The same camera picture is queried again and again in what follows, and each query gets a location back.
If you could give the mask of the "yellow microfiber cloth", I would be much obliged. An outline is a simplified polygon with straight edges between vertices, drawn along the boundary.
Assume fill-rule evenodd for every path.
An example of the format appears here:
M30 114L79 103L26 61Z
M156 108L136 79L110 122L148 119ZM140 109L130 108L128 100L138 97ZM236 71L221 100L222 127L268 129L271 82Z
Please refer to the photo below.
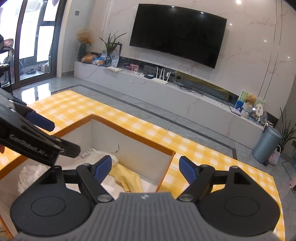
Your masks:
M116 163L109 172L116 182L120 183L125 192L142 193L142 184L137 173L126 168L120 163Z

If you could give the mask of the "yellow checkered tablecloth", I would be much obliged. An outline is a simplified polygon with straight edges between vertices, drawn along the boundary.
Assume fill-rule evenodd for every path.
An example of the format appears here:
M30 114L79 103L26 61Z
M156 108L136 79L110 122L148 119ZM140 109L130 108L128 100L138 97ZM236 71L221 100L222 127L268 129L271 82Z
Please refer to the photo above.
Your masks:
M11 205L15 240L284 240L281 203L268 174L71 90L29 107L55 123L44 131L50 136L62 138L70 125L97 116L176 153L158 192L123 192L107 203L90 201L79 190L76 168L55 162ZM177 199L189 186L181 156L215 168L212 190L200 201ZM1 179L22 157L28 158L6 147Z

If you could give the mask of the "white crumpled cloth in box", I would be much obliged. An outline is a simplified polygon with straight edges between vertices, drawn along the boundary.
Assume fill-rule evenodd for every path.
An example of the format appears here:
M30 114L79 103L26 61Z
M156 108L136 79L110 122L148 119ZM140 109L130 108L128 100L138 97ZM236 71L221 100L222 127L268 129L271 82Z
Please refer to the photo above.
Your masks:
M24 193L36 180L38 180L49 167L39 165L26 165L19 173L18 176L18 193Z

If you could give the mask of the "orange rimmed storage box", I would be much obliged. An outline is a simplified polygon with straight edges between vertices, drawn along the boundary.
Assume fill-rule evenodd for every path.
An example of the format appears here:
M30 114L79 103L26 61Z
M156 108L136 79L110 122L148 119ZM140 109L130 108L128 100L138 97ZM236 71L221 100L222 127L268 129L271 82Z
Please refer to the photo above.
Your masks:
M56 165L61 166L63 170L75 169L86 163L80 155L93 148L113 154L120 164L137 173L144 193L158 192L176 152L97 116L85 119L70 125L65 132L62 131L66 134L62 136L63 139L81 147L79 156L74 159L59 156ZM1 179L1 218L9 236L15 237L18 234L10 218L10 209L19 197L19 173L26 165L39 164L25 158ZM114 199L125 192L121 184L111 175L107 175L102 183L107 187L107 191L111 191L110 194Z

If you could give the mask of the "white marble tv bench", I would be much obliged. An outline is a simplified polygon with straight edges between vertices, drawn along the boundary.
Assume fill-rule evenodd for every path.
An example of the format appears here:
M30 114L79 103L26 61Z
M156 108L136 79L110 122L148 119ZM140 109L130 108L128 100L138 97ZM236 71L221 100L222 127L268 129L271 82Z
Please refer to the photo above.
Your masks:
M131 71L115 72L81 62L75 62L74 76L165 109L251 149L263 133L262 126L232 113L228 106L172 83L163 85Z

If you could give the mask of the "grey pedal trash bin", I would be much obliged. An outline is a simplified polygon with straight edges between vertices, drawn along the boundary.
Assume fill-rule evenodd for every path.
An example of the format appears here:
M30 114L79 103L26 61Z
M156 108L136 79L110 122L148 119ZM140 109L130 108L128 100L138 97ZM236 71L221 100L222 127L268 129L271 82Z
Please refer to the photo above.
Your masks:
M273 126L269 125L265 127L259 142L252 151L254 159L260 164L267 166L270 156L276 150L281 139L281 133Z

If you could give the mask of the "pastel woven basket bag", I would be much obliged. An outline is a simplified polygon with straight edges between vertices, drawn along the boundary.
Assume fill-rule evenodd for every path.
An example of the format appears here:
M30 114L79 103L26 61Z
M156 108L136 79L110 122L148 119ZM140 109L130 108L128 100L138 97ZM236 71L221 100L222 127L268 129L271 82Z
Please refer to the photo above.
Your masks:
M274 166L277 165L280 158L280 154L281 154L281 146L278 145L274 150L274 152L269 157L269 160L268 160L269 164Z

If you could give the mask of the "teddy bear toy pile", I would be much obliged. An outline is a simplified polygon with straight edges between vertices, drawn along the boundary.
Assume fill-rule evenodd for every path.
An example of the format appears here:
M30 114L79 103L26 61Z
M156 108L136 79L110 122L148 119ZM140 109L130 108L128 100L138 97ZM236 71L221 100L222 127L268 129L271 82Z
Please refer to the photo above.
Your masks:
M230 111L264 126L267 123L267 113L264 106L265 101L243 89L235 106L230 107Z

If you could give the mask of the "pink small heater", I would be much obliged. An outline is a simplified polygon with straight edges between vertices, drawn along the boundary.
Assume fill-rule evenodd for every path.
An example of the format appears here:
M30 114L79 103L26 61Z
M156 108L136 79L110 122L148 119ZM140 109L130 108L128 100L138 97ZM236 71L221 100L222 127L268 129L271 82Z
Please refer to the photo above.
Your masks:
M294 176L290 181L290 189L296 192L296 176Z

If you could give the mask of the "vase with dried flowers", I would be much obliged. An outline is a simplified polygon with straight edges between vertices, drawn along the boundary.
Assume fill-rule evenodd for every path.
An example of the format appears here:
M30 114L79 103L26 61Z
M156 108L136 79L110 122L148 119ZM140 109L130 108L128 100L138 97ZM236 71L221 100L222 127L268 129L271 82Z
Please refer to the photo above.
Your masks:
M86 55L87 47L86 45L90 45L92 43L91 39L92 35L89 30L82 29L76 33L77 41L79 42L80 46L78 49L78 61L81 62L82 58Z

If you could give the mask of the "potted leafy floor plant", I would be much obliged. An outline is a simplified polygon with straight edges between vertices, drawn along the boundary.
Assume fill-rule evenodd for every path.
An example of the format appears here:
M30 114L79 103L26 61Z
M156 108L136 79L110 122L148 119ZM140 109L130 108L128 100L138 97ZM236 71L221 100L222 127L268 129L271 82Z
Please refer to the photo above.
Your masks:
M288 120L287 112L280 108L280 119L278 121L278 129L281 134L281 141L279 143L281 151L284 150L287 143L291 140L295 140L295 123L292 122L290 118Z

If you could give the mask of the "white wifi router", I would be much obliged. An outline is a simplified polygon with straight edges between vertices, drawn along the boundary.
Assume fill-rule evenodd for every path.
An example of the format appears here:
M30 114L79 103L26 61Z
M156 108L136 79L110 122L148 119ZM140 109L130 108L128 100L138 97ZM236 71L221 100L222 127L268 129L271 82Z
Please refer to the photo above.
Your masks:
M166 85L168 83L168 80L170 78L171 71L166 72L164 68L160 69L157 67L156 75L154 78L151 79L151 81Z

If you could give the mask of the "green plant in vase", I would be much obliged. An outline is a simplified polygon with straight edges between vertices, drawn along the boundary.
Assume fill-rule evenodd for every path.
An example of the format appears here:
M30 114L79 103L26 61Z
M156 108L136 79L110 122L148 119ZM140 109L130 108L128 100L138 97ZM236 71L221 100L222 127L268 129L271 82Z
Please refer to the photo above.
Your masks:
M121 35L116 35L116 32L111 35L111 33L109 33L109 36L107 37L107 40L105 41L102 38L99 38L100 40L102 40L102 42L104 42L105 47L106 47L106 52L107 55L104 58L104 67L110 67L111 63L112 63L112 57L111 54L112 52L117 48L119 41L118 38L125 35L126 33L122 33Z

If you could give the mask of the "black wall television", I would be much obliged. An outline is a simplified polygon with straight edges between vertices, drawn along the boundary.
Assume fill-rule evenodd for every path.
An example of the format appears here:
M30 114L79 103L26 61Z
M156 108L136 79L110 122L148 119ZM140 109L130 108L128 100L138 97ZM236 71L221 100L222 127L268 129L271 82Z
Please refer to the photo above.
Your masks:
M139 4L130 46L215 68L227 19L178 6Z

